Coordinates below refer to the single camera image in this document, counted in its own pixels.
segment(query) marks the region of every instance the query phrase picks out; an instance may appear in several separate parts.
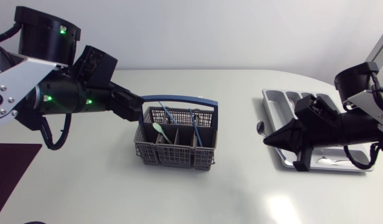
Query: dishwasher cutlery basket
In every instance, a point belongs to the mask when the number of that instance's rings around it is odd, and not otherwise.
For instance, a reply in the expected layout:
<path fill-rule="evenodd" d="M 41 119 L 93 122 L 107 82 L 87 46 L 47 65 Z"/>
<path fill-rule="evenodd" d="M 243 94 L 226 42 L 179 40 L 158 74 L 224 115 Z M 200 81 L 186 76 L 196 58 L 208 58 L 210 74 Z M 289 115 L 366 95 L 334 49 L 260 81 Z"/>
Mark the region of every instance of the dishwasher cutlery basket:
<path fill-rule="evenodd" d="M 148 107 L 139 120 L 136 131 L 136 155 L 146 165 L 195 168 L 209 170 L 214 164 L 214 150 L 217 140 L 217 102 L 191 96 L 151 95 L 143 96 L 145 102 L 176 101 L 213 107 L 209 110 L 191 110 L 201 137 L 200 146 L 189 109 L 168 108 L 177 122 L 175 124 L 162 107 Z M 159 123 L 173 144 L 169 144 L 154 128 Z"/>

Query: silver metal bracket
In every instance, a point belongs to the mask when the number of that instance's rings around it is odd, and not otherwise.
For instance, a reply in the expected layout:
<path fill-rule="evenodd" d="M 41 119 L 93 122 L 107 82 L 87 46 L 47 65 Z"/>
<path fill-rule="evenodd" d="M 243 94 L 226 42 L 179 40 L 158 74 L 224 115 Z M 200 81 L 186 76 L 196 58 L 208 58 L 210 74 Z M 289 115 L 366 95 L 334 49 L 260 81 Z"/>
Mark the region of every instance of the silver metal bracket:
<path fill-rule="evenodd" d="M 4 70 L 0 73 L 0 119 L 4 121 L 0 121 L 0 125 L 17 116 L 13 108 L 57 66 L 57 63 L 37 58 L 12 56 L 19 63 L 7 69 L 0 55 L 0 70 Z"/>
<path fill-rule="evenodd" d="M 344 102 L 344 105 L 354 105 L 362 109 L 379 122 L 378 129 L 383 132 L 383 111 L 377 106 L 371 91 L 364 90 L 353 95 Z"/>

